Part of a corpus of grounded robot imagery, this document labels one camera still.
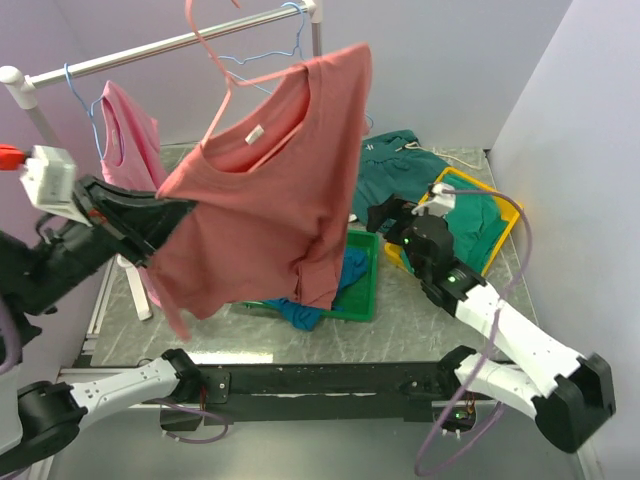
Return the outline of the salmon red t shirt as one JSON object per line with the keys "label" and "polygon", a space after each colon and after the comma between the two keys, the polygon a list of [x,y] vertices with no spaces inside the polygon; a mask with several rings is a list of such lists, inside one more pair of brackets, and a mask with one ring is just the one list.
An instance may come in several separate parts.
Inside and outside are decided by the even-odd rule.
{"label": "salmon red t shirt", "polygon": [[200,142],[158,190],[194,209],[148,270],[171,329],[227,303],[287,298],[327,309],[339,285],[372,54],[365,43],[274,74],[249,116]]}

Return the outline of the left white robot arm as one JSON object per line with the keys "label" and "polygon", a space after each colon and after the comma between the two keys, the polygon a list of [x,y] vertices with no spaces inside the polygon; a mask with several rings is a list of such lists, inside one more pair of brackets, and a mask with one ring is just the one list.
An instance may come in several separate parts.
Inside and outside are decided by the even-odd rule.
{"label": "left white robot arm", "polygon": [[202,373],[182,349],[169,349],[142,367],[87,383],[50,381],[18,385],[23,348],[42,332],[32,316],[56,305],[114,256],[137,267],[169,239],[196,206],[130,191],[93,176],[76,181],[71,196],[80,220],[41,235],[30,247],[1,235],[1,475],[12,479],[51,457],[81,431],[130,406],[198,394]]}

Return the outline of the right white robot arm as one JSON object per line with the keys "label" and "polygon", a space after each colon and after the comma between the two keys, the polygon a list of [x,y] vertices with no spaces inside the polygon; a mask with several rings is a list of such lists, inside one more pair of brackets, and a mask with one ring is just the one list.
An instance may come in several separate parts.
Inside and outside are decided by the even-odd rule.
{"label": "right white robot arm", "polygon": [[616,412],[610,365],[549,336],[457,258],[444,218],[451,206],[451,200],[420,206],[392,195],[369,208],[366,223],[370,232],[388,223],[385,239],[406,254],[427,298],[508,358],[497,363],[459,346],[437,364],[439,390],[452,399],[466,392],[488,396],[533,419],[557,449],[577,452]]}

